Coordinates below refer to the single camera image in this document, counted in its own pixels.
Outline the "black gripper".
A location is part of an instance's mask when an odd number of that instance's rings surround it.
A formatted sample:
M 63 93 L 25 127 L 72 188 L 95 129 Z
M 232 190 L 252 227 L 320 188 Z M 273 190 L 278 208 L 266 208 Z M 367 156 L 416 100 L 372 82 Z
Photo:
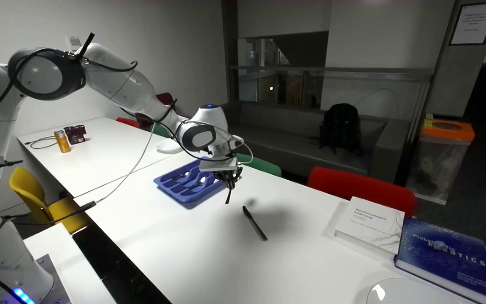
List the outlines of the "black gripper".
M 200 161 L 198 169 L 202 173 L 212 173 L 215 180 L 219 180 L 225 188 L 232 190 L 237 183 L 242 168 L 237 164 L 236 159 L 227 161 Z

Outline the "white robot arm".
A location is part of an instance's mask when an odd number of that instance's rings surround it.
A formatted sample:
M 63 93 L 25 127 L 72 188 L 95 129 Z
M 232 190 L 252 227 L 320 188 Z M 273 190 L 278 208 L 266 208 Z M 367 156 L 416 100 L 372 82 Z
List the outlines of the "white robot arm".
M 107 98 L 138 122 L 161 125 L 183 152 L 193 154 L 202 171 L 224 185 L 237 181 L 241 168 L 234 151 L 242 139 L 230 136 L 225 127 L 197 117 L 185 119 L 171 105 L 163 105 L 153 85 L 138 71 L 138 63 L 122 61 L 94 43 L 92 34 L 75 51 L 21 49 L 0 65 L 0 173 L 9 166 L 4 156 L 20 102 L 55 102 L 82 88 Z

